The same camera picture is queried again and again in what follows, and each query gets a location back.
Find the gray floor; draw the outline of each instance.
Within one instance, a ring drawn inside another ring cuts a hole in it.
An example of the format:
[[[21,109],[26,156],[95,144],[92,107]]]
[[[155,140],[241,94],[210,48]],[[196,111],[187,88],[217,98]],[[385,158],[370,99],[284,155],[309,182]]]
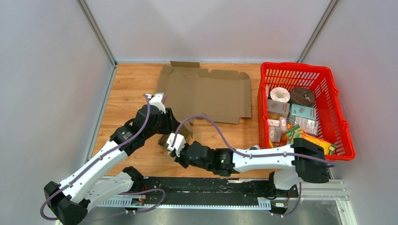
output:
[[[297,201],[291,201],[293,208]],[[97,207],[87,218],[106,217],[121,208]],[[334,201],[302,201],[297,211],[285,218],[272,217],[268,212],[256,210],[185,210],[155,209],[137,215],[121,215],[95,223],[82,222],[82,225],[340,225],[340,216]]]

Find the metal corner post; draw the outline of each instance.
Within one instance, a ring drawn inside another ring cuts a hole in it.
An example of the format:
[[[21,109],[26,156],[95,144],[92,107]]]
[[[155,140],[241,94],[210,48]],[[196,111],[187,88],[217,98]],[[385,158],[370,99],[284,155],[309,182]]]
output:
[[[95,36],[98,39],[99,44],[101,45],[102,49],[105,52],[105,55],[107,55],[110,63],[112,64],[113,67],[116,67],[117,62],[107,44],[107,42],[105,41],[97,22],[95,22],[94,16],[92,15],[90,8],[88,7],[88,4],[85,0],[76,0],[76,2],[79,4],[83,14],[85,15],[89,25],[92,28],[92,31],[94,32]]]
[[[318,38],[319,34],[322,32],[323,27],[325,26],[326,22],[329,20],[330,16],[333,14],[334,9],[336,8],[337,3],[339,0],[331,0],[328,6],[326,7],[325,12],[323,13],[318,25],[316,25],[314,32],[312,33],[310,39],[308,40],[306,46],[303,49],[303,52],[300,54],[297,62],[302,63],[306,59],[308,53],[310,52],[311,48],[313,47],[316,39]]]

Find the flattened cardboard box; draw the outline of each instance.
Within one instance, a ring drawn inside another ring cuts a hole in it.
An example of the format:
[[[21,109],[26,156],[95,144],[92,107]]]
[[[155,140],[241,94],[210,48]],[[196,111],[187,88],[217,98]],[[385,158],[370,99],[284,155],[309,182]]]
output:
[[[209,73],[199,63],[172,61],[171,66],[163,65],[156,93],[166,94],[165,106],[171,107],[178,121],[201,114],[216,122],[238,124],[240,117],[252,116],[250,78],[245,72],[213,69]],[[185,127],[192,136],[191,126]]]

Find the wood tabletop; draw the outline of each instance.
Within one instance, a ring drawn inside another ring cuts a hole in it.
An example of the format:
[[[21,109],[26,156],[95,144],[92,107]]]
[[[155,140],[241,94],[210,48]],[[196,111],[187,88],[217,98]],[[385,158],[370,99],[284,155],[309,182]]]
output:
[[[109,95],[104,117],[94,147],[95,155],[109,140],[109,136],[126,121],[134,118],[138,109],[146,104],[144,93],[154,94],[159,72],[163,64],[119,64],[115,80]],[[217,64],[203,63],[201,68],[229,69],[246,72],[251,79],[252,117],[241,118],[239,124],[217,123],[231,146],[246,149],[258,143],[257,92],[260,84],[260,64]],[[225,148],[225,144],[216,129],[203,119],[195,119],[193,139],[212,149]],[[219,177],[203,169],[189,166],[181,167],[167,155],[167,150],[158,145],[160,135],[145,142],[145,146],[136,150],[129,158],[112,168],[107,175],[117,175],[123,168],[133,166],[144,176],[160,177]],[[272,170],[255,170],[231,177],[267,178]]]

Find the gray wall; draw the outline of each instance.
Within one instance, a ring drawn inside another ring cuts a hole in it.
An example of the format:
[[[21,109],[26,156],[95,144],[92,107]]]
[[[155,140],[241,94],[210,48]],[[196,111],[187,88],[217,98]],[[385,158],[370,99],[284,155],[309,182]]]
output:
[[[398,1],[342,0],[305,63],[332,69],[357,157],[333,171],[358,224],[397,224]]]
[[[87,0],[118,61],[296,61],[329,0]]]
[[[43,187],[83,164],[111,66],[74,0],[2,0],[0,32],[0,224],[54,224]]]

